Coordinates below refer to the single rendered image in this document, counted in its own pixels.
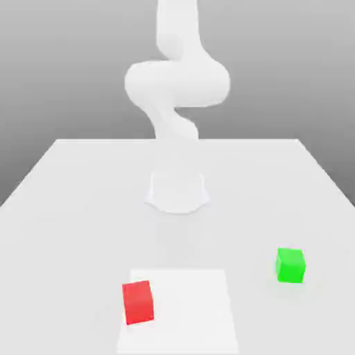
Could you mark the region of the small red cube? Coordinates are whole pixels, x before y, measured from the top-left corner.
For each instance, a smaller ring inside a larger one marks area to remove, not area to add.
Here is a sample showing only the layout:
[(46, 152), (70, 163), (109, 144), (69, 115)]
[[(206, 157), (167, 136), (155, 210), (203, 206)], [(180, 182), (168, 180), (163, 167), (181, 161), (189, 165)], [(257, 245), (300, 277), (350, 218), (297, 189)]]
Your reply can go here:
[(127, 325), (155, 319), (153, 294), (148, 280), (123, 284), (122, 293)]

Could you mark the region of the small green cube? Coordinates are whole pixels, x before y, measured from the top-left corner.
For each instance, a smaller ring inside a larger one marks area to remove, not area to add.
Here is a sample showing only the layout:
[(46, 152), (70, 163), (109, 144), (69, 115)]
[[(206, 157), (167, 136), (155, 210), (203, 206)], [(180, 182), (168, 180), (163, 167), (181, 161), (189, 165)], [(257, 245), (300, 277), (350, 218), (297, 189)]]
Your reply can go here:
[(303, 251), (295, 248), (278, 248), (275, 270), (277, 281), (301, 284), (306, 270)]

